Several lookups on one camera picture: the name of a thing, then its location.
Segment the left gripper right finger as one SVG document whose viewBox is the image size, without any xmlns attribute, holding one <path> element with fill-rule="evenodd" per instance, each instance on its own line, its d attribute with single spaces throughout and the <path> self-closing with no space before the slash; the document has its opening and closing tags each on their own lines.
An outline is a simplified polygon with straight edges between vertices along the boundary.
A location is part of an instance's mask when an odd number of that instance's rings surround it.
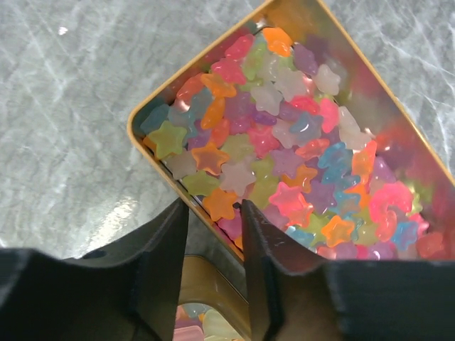
<svg viewBox="0 0 455 341">
<path fill-rule="evenodd" d="M 244 200 L 253 340 L 453 340 L 451 261 L 328 260 Z"/>
</svg>

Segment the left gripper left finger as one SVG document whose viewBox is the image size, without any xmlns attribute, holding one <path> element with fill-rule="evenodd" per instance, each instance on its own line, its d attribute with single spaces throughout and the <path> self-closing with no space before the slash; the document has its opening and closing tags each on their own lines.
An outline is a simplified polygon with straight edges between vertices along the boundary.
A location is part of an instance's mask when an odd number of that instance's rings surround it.
<svg viewBox="0 0 455 341">
<path fill-rule="evenodd" d="M 2 340 L 171 340 L 188 207 L 79 259 L 1 250 Z"/>
</svg>

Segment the gold tin with popsicle candies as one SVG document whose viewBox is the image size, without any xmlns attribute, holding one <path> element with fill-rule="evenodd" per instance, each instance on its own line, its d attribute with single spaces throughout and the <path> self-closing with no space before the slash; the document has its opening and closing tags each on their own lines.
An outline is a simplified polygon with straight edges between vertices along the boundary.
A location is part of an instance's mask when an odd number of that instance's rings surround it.
<svg viewBox="0 0 455 341">
<path fill-rule="evenodd" d="M 216 309 L 246 340 L 251 339 L 248 302 L 207 259 L 183 259 L 179 304 L 203 303 Z"/>
</svg>

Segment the gold tin with gummy candies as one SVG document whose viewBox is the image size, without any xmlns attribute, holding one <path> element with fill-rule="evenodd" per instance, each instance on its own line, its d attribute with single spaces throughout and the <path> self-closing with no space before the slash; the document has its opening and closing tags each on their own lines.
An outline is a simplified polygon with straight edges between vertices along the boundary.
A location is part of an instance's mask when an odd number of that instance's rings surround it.
<svg viewBox="0 0 455 341">
<path fill-rule="evenodd" d="M 453 176 L 322 1 L 261 5 L 127 131 L 238 257 L 248 199 L 330 259 L 454 259 Z"/>
</svg>

